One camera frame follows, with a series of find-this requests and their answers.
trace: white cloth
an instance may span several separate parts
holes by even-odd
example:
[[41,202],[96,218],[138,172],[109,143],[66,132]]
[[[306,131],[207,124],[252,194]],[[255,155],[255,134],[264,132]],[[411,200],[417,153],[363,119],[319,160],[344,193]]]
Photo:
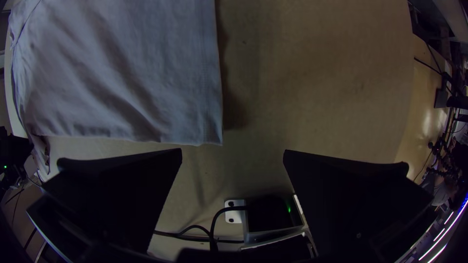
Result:
[[23,0],[10,27],[31,135],[222,144],[213,0]]

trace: black device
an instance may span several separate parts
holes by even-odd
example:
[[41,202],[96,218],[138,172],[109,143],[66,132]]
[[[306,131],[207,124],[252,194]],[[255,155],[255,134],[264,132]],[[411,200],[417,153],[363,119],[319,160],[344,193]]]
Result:
[[283,163],[319,257],[394,262],[436,218],[433,197],[406,178],[406,163],[370,164],[291,150]]
[[27,178],[24,162],[31,155],[34,145],[28,139],[8,135],[4,126],[0,127],[0,174],[5,173],[0,182],[0,197],[9,188],[18,188]]
[[27,213],[49,244],[77,262],[99,247],[145,258],[182,164],[180,149],[102,160],[59,159],[60,173]]
[[[158,262],[146,249],[181,162],[180,149],[93,161],[60,159],[60,174],[43,185],[46,194],[27,212],[69,262]],[[432,196],[406,178],[405,163],[369,164],[290,150],[283,163],[318,258],[311,258],[307,241],[296,235],[240,252],[184,249],[177,262],[390,262],[435,219],[428,209]],[[246,209],[261,217],[255,207],[268,213],[265,204],[287,209],[281,202],[260,197]],[[284,211],[274,214],[287,217]],[[296,223],[281,218],[278,225]]]

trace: beige table surface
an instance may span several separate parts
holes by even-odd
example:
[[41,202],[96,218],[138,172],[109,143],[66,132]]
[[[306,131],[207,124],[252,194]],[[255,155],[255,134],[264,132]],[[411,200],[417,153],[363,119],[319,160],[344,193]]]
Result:
[[[285,149],[395,160],[410,108],[413,44],[405,0],[219,1],[224,145],[180,146],[183,164],[157,229],[208,226],[224,200],[291,189]],[[59,157],[94,159],[179,147],[50,137]],[[57,173],[53,165],[52,176]],[[129,187],[138,187],[128,175]],[[221,217],[216,235],[241,234]],[[155,236],[173,259],[179,242]]]

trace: black cable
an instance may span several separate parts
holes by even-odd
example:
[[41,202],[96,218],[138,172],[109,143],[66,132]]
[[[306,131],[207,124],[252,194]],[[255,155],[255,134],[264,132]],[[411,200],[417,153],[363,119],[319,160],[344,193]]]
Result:
[[37,228],[34,228],[33,232],[31,233],[31,235],[29,235],[29,238],[28,238],[28,241],[26,241],[26,244],[24,244],[24,250],[26,250],[29,246],[29,243],[31,242],[31,240],[33,239],[34,237],[34,234],[37,232]]
[[[214,217],[213,217],[213,221],[211,222],[211,228],[210,228],[210,234],[211,234],[211,238],[212,239],[215,239],[214,238],[214,232],[215,232],[215,224],[216,224],[216,219],[218,219],[218,217],[222,214],[222,213],[225,213],[227,211],[244,211],[246,210],[247,207],[246,206],[239,206],[239,207],[225,207],[223,209],[221,209],[220,211],[218,211]],[[216,243],[213,245],[213,246],[210,246],[210,250],[212,251],[218,251],[218,246],[216,245]]]
[[433,67],[429,66],[429,65],[428,65],[428,64],[426,64],[425,62],[423,62],[423,61],[419,60],[418,58],[414,57],[414,60],[416,60],[416,61],[418,61],[419,63],[421,63],[421,64],[425,65],[426,67],[428,67],[428,68],[430,68],[430,69],[434,70],[434,71],[435,71],[435,72],[437,72],[439,75],[442,75],[442,73],[440,73],[439,71],[437,71],[437,69],[435,69],[435,68],[433,68]]
[[189,231],[190,229],[195,229],[195,228],[196,228],[196,229],[200,229],[200,230],[202,230],[203,232],[205,232],[205,234],[206,234],[208,237],[210,236],[210,232],[209,232],[206,228],[202,227],[201,225],[191,225],[191,226],[189,226],[188,228],[182,230],[182,231],[181,231],[180,233],[178,233],[177,235],[181,236],[181,235],[183,235],[185,232]]
[[413,179],[413,182],[416,181],[416,178],[418,178],[419,174],[424,170],[424,167],[426,167],[426,163],[428,162],[429,160],[429,157],[431,156],[432,152],[429,153],[428,155],[428,158],[426,159],[426,161],[424,162],[423,164],[423,167],[421,168],[421,170],[419,171],[419,173],[416,175],[416,177]]
[[430,49],[429,44],[428,44],[427,42],[426,42],[426,46],[428,47],[429,52],[430,52],[430,55],[431,55],[432,58],[434,59],[435,64],[437,65],[437,68],[439,69],[439,74],[440,74],[440,73],[442,72],[442,70],[440,69],[439,63],[437,63],[437,60],[435,59],[434,53],[433,53],[432,50]]
[[38,188],[41,188],[40,185],[38,185],[36,182],[33,181],[33,179],[29,178],[28,176],[28,180],[33,183],[35,186],[37,186]]
[[451,132],[450,134],[454,134],[454,133],[457,133],[457,132],[461,132],[463,130],[463,128],[465,128],[465,126],[467,125],[467,123],[465,122],[465,125],[463,125],[463,127],[461,129],[459,129],[458,131],[456,132]]
[[8,202],[10,202],[13,198],[15,198],[17,195],[21,194],[21,192],[23,192],[24,189],[21,189],[19,192],[17,192],[16,194],[14,194],[12,197],[10,197],[10,199],[8,199],[4,205],[6,205]]
[[[167,233],[159,230],[154,230],[153,234],[158,235],[158,236],[163,236],[163,237],[171,237],[171,238],[177,238],[180,240],[186,240],[186,241],[194,241],[194,242],[209,242],[210,238],[209,237],[195,237],[195,236],[185,236],[185,235],[179,235],[178,233]],[[227,243],[227,244],[244,244],[243,240],[223,240],[223,239],[216,239],[217,243]]]
[[13,228],[13,222],[15,221],[15,213],[16,213],[16,207],[18,206],[18,201],[20,200],[22,191],[19,192],[18,198],[16,199],[16,204],[15,204],[15,209],[13,210],[13,217],[11,219],[11,228]]

